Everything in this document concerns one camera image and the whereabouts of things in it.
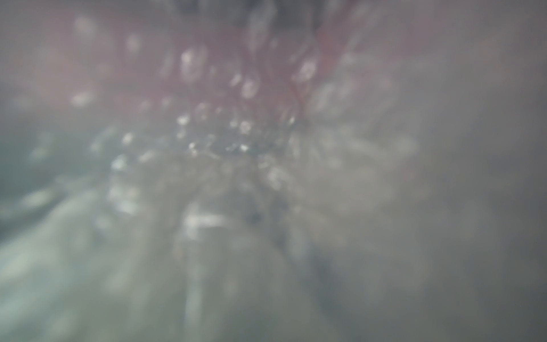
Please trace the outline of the clear bubble wrap sheet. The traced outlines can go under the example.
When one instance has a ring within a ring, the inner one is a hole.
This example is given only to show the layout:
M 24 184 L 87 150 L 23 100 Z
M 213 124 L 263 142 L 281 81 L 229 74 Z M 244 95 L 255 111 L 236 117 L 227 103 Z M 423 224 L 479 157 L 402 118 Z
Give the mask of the clear bubble wrap sheet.
M 545 341 L 545 1 L 3 1 L 1 340 Z

